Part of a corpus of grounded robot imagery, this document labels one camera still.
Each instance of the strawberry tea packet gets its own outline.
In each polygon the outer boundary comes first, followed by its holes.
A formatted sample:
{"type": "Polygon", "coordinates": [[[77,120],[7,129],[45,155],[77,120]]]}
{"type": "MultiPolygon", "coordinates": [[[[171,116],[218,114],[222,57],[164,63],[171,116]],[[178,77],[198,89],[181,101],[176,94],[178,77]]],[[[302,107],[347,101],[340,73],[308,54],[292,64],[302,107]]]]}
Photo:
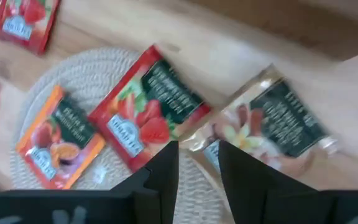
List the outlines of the strawberry tea packet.
{"type": "Polygon", "coordinates": [[[315,150],[327,154],[337,150],[336,140],[274,66],[180,138],[180,148],[188,150],[213,185],[223,189],[218,161],[221,140],[292,177],[309,168],[315,150]]]}
{"type": "Polygon", "coordinates": [[[210,107],[179,79],[153,45],[90,114],[132,171],[144,166],[210,107]]]}
{"type": "Polygon", "coordinates": [[[0,40],[43,54],[60,0],[2,0],[0,40]]]}
{"type": "Polygon", "coordinates": [[[16,150],[46,189],[69,189],[104,145],[85,112],[57,85],[16,150]]]}

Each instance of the black object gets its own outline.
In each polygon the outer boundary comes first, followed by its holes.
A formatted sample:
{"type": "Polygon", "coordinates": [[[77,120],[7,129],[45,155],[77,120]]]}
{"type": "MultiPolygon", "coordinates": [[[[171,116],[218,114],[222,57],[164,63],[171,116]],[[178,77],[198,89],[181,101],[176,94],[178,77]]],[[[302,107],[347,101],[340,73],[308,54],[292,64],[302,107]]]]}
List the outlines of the black object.
{"type": "Polygon", "coordinates": [[[358,191],[317,191],[221,141],[219,165],[236,224],[358,224],[358,191]]]}
{"type": "Polygon", "coordinates": [[[110,191],[0,193],[0,224],[171,224],[178,189],[178,142],[110,191]]]}

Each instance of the round woven mat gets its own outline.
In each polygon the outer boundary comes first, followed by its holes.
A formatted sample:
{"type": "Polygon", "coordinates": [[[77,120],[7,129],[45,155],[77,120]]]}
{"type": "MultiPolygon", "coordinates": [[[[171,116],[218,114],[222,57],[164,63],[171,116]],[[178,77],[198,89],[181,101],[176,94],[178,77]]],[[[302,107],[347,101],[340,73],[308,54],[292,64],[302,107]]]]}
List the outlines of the round woven mat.
{"type": "MultiPolygon", "coordinates": [[[[22,107],[14,144],[31,125],[55,84],[59,84],[90,113],[138,58],[137,52],[105,48],[83,52],[47,71],[31,88],[22,107]]],[[[223,203],[204,175],[185,154],[180,154],[179,186],[174,223],[219,223],[223,203]]],[[[33,172],[11,152],[11,173],[17,189],[41,189],[33,172]]],[[[108,190],[130,176],[111,146],[106,146],[72,189],[108,190]]]]}

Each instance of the green label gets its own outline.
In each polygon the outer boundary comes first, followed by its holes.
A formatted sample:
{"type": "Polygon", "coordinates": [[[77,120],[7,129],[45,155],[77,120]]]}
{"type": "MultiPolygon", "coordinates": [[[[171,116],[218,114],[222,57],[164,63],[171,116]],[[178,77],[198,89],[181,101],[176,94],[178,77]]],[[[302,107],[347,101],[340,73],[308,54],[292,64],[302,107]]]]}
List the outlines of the green label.
{"type": "Polygon", "coordinates": [[[326,136],[314,116],[283,80],[252,100],[250,107],[263,109],[262,134],[288,156],[300,156],[326,136]]]}
{"type": "Polygon", "coordinates": [[[71,99],[64,97],[52,113],[52,122],[58,125],[62,139],[84,149],[95,134],[95,129],[84,112],[71,99]]]}
{"type": "Polygon", "coordinates": [[[162,114],[174,123],[182,124],[203,100],[178,79],[166,60],[159,60],[141,78],[148,100],[161,102],[162,114]]]}

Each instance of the wooden table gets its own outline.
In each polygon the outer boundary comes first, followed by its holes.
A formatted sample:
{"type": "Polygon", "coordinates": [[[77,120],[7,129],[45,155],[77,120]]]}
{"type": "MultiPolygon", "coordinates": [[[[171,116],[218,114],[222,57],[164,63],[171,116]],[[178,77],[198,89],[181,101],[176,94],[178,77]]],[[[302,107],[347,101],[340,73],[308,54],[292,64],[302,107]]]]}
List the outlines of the wooden table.
{"type": "Polygon", "coordinates": [[[274,63],[343,146],[300,180],[319,189],[358,189],[358,57],[333,62],[178,0],[63,0],[45,56],[0,42],[0,188],[11,187],[9,153],[21,103],[44,71],[95,47],[141,52],[152,43],[214,105],[274,63]]]}

